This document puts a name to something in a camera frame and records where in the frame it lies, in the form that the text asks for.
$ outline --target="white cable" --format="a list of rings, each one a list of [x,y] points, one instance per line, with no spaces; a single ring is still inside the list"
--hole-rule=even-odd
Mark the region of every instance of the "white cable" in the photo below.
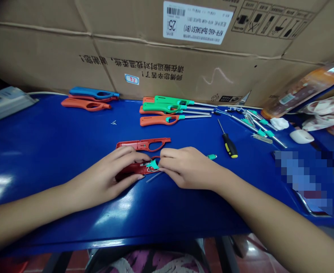
[[[27,94],[28,94],[28,95],[47,94],[47,95],[62,95],[62,96],[68,96],[67,94],[63,94],[63,93],[47,92],[47,91],[42,91],[42,92],[29,92],[29,93],[27,93]]]

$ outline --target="cardboard box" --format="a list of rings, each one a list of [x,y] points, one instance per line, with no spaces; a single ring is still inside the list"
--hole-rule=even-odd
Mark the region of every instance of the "cardboard box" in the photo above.
[[[334,0],[0,1],[0,78],[261,107],[334,61]]]

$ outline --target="floor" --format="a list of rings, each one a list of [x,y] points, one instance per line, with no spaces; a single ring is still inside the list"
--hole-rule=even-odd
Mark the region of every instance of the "floor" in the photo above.
[[[272,255],[264,251],[264,246],[254,234],[234,236],[234,240],[236,241],[240,252],[244,256],[244,258],[236,256],[240,273],[288,273],[288,271],[284,269]],[[222,273],[215,239],[206,238],[204,246],[206,258],[209,261],[212,273]],[[23,272],[42,272],[50,256],[51,254],[42,254],[30,257]],[[89,256],[86,250],[74,251],[66,272],[84,272],[88,260]]]

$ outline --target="pixelated area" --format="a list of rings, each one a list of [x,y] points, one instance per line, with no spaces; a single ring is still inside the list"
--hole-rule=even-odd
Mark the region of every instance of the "pixelated area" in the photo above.
[[[314,212],[334,218],[334,152],[275,151],[277,175]]]

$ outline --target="hand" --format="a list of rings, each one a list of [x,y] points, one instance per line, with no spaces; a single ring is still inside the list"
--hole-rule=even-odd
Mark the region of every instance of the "hand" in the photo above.
[[[99,160],[65,184],[75,211],[88,209],[116,198],[122,191],[144,176],[133,174],[120,182],[115,176],[134,162],[151,158],[136,152],[131,146],[120,147]]]
[[[233,174],[193,147],[162,149],[159,170],[167,173],[180,188],[213,191],[217,191],[220,182]]]

